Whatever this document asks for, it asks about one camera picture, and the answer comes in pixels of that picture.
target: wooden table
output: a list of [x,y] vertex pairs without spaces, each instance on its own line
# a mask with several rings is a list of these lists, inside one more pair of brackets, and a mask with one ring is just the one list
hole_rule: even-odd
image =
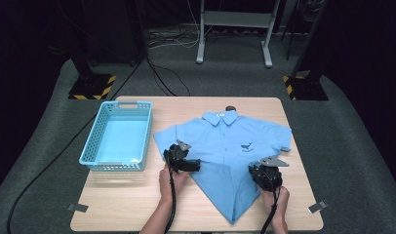
[[[160,198],[158,175],[164,161],[152,136],[158,131],[201,117],[205,111],[224,110],[227,105],[235,106],[240,115],[289,126],[281,101],[275,97],[119,97],[117,100],[152,101],[153,122],[145,170],[89,172],[79,200],[79,204],[89,208],[85,213],[74,213],[70,223],[74,231],[141,230]],[[320,213],[311,214],[307,209],[316,200],[293,137],[291,148],[292,151],[280,156],[290,164],[288,168],[280,168],[283,185],[291,193],[286,213],[289,230],[320,230],[323,227]],[[258,197],[236,223],[230,224],[189,178],[177,196],[177,214],[171,231],[260,231],[266,217]]]

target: person's hand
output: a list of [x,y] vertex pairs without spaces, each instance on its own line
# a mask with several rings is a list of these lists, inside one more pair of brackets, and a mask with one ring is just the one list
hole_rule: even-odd
[[[264,203],[264,207],[268,214],[271,212],[271,206],[274,204],[274,195],[272,192],[265,191],[262,188],[258,187],[258,190],[261,194],[262,201]],[[276,195],[279,195],[279,188],[276,189]],[[287,205],[289,203],[290,192],[289,190],[281,186],[280,187],[280,196],[277,200],[277,210],[276,213],[271,220],[271,225],[273,227],[274,233],[287,233],[287,223],[286,223],[286,210]]]
[[[175,192],[177,196],[183,188],[186,178],[188,177],[189,172],[176,173],[173,172],[173,179],[175,185]],[[165,164],[165,167],[159,173],[159,185],[161,189],[161,199],[172,203],[172,190],[171,190],[171,178],[170,171],[168,169],[168,165]]]

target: basket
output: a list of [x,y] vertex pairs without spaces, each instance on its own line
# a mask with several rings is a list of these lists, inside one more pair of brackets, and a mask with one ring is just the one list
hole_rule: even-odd
[[151,125],[150,101],[103,102],[80,164],[92,171],[143,171]]

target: shirt logo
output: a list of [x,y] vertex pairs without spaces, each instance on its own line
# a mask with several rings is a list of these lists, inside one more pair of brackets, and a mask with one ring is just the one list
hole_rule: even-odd
[[241,148],[243,148],[243,152],[250,152],[253,149],[250,148],[250,146],[252,145],[252,143],[250,142],[249,144],[241,144]]

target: folded shirt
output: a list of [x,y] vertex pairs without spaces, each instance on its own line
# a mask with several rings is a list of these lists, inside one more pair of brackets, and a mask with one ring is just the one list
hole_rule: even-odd
[[232,224],[259,195],[248,166],[290,151],[292,130],[229,110],[205,112],[153,136],[162,157],[177,139],[192,146],[186,159],[200,159],[201,170],[191,177]]

